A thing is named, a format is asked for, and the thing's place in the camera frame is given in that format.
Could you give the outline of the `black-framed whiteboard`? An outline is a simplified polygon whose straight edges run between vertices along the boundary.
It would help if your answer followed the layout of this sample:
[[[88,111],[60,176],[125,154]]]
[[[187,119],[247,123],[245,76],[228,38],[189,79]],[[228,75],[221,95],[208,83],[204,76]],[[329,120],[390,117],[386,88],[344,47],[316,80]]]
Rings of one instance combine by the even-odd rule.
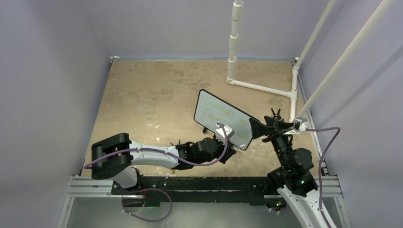
[[[214,131],[217,122],[228,125],[234,131],[229,141],[239,149],[245,151],[252,141],[252,131],[248,113],[222,100],[205,89],[198,94],[194,121],[204,128]]]

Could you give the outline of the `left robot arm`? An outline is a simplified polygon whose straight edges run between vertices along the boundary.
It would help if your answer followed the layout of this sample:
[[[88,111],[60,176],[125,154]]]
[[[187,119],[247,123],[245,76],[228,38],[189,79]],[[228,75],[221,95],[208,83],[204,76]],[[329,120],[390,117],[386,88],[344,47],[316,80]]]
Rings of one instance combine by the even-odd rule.
[[[110,179],[123,173],[132,165],[160,166],[171,170],[188,170],[225,164],[236,154],[231,142],[221,142],[216,137],[206,137],[197,142],[179,143],[169,147],[139,144],[129,139],[129,134],[119,133],[91,146],[92,161],[84,165],[92,171],[95,180]]]

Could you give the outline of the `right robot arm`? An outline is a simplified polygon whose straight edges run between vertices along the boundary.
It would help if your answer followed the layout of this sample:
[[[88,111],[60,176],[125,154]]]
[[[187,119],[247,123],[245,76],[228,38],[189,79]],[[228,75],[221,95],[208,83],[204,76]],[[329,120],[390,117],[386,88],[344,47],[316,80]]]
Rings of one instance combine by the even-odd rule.
[[[323,204],[322,178],[315,180],[310,173],[314,167],[311,151],[292,148],[293,136],[310,130],[307,119],[297,117],[286,123],[277,114],[264,119],[262,123],[251,117],[249,123],[252,138],[270,142],[280,162],[279,168],[268,173],[263,193],[278,193],[282,200],[268,204],[268,209],[278,214],[291,209],[304,228],[336,227]]]

